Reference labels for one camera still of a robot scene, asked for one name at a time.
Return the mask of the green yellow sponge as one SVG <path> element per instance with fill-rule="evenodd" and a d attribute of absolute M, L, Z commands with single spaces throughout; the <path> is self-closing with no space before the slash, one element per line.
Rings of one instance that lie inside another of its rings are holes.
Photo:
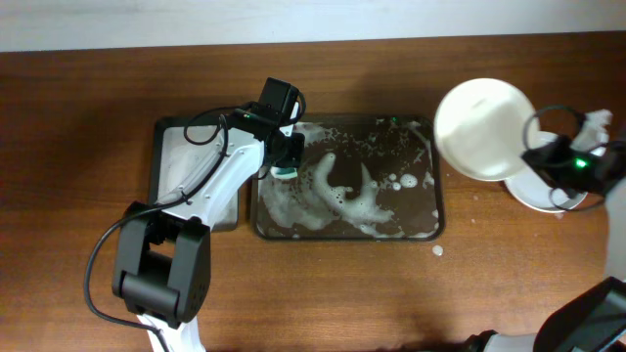
<path fill-rule="evenodd" d="M 281 168 L 272 166 L 270 168 L 270 174 L 279 180 L 289 180 L 297 177 L 297 169 L 293 167 Z"/>

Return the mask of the cream plastic plate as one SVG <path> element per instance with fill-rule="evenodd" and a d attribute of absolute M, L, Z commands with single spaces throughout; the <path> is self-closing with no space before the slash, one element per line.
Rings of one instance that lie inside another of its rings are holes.
<path fill-rule="evenodd" d="M 433 120 L 436 147 L 448 164 L 472 179 L 495 182 L 526 167 L 523 129 L 535 109 L 512 84 L 476 78 L 451 89 Z"/>

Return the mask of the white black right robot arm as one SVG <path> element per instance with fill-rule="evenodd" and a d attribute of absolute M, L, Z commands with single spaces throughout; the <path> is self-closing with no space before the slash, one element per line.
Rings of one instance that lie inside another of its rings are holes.
<path fill-rule="evenodd" d="M 600 143 L 576 151 L 559 136 L 528 149 L 523 161 L 553 191 L 602 197 L 589 209 L 604 207 L 608 220 L 605 278 L 553 313 L 536 333 L 504 335 L 486 330 L 470 336 L 458 349 L 473 352 L 623 351 L 625 334 L 625 141 Z"/>

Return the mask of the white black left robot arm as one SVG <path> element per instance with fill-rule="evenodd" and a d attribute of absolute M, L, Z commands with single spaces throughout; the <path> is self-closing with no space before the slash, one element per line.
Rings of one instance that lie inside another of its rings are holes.
<path fill-rule="evenodd" d="M 294 177 L 305 106 L 249 103 L 217 116 L 201 161 L 153 204 L 132 203 L 119 232 L 112 292 L 136 315 L 155 351 L 202 351 L 197 314 L 210 285 L 210 236 L 240 186 L 260 169 Z"/>

